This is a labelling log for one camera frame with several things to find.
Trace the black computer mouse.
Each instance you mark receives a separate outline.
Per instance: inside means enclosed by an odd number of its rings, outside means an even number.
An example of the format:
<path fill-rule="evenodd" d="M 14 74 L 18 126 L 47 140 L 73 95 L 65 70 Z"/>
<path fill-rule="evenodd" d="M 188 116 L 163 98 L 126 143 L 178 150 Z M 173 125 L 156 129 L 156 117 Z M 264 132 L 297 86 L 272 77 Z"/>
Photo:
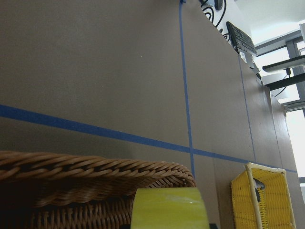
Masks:
<path fill-rule="evenodd" d="M 214 0 L 214 7 L 216 10 L 221 10 L 224 4 L 224 0 Z"/>

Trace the yellow woven basket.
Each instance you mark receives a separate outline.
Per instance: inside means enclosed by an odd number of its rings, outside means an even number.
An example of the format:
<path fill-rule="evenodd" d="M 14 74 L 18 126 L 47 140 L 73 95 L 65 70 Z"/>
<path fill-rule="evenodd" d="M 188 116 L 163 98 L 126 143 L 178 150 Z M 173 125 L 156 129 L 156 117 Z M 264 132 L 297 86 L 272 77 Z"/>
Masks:
<path fill-rule="evenodd" d="M 236 229 L 295 229 L 295 218 L 286 171 L 247 163 L 245 171 L 231 181 Z M 258 203 L 253 178 L 264 183 Z"/>

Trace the toy panda figure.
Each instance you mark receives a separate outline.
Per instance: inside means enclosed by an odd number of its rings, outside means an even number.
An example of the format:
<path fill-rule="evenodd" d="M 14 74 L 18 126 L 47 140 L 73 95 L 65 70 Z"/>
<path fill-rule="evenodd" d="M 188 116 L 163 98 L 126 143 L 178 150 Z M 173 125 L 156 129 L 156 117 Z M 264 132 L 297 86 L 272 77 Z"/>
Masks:
<path fill-rule="evenodd" d="M 259 190 L 264 190 L 265 189 L 265 185 L 264 185 L 263 182 L 261 182 L 260 180 L 258 180 L 256 178 L 253 178 L 253 182 L 254 182 L 254 189 L 255 189 L 255 194 L 256 194 L 257 202 L 259 203 L 261 201 Z"/>

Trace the brown wicker basket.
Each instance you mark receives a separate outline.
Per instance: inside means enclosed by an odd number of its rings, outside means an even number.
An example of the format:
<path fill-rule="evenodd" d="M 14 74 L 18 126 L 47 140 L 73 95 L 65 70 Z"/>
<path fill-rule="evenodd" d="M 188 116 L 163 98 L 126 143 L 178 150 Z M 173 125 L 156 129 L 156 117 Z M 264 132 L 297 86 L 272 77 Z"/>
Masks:
<path fill-rule="evenodd" d="M 138 189 L 194 186 L 177 163 L 2 151 L 0 226 L 121 229 L 131 223 Z"/>

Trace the black keyboard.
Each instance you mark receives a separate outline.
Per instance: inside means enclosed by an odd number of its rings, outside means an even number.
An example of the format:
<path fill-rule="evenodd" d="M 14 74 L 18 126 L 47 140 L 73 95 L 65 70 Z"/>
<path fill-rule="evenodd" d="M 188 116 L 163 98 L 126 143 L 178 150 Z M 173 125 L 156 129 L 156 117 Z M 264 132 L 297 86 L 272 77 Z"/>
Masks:
<path fill-rule="evenodd" d="M 234 48 L 239 48 L 243 51 L 250 53 L 253 56 L 257 56 L 255 46 L 250 36 L 248 36 L 245 32 L 243 32 L 241 29 L 239 29 L 229 21 L 226 22 L 226 26 L 230 34 L 231 43 Z"/>

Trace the yellow clear tape roll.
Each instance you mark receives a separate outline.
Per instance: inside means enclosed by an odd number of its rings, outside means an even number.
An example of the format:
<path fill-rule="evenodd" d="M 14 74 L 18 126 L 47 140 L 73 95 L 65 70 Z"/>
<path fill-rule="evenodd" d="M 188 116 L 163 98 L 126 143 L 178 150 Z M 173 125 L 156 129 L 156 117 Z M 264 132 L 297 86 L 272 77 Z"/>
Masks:
<path fill-rule="evenodd" d="M 139 188 L 132 229 L 208 229 L 209 220 L 196 187 Z"/>

